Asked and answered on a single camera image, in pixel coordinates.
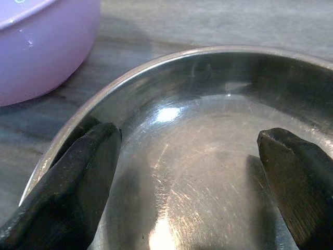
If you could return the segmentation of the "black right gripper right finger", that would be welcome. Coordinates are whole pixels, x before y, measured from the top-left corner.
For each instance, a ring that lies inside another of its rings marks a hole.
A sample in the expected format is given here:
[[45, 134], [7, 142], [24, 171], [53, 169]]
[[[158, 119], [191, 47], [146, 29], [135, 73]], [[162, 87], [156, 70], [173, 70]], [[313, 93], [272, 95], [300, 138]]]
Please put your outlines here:
[[260, 131], [260, 160], [299, 250], [333, 250], [333, 159], [288, 130]]

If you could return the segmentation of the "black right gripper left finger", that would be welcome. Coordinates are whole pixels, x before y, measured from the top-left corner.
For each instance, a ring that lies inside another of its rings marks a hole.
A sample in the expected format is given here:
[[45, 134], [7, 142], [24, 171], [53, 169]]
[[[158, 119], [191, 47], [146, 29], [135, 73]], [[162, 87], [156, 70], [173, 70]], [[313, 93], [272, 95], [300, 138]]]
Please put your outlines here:
[[112, 123], [78, 138], [0, 227], [0, 250], [87, 250], [109, 197], [121, 139]]

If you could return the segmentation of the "stainless steel plate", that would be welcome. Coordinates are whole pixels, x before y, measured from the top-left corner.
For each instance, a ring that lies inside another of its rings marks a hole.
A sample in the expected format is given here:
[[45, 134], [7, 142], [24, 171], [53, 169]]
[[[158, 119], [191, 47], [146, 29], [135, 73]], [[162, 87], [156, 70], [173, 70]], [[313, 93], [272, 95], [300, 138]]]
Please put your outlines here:
[[253, 46], [149, 61], [87, 101], [36, 165], [27, 196], [92, 121], [122, 145], [88, 250], [298, 250], [259, 159], [280, 127], [333, 158], [333, 60]]

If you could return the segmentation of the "purple plastic bowl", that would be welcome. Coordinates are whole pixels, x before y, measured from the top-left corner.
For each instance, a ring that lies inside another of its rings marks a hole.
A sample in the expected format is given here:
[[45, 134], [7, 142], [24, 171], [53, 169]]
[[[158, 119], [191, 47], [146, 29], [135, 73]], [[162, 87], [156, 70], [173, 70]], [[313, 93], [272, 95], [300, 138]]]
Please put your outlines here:
[[0, 0], [0, 107], [66, 81], [95, 42], [101, 0]]

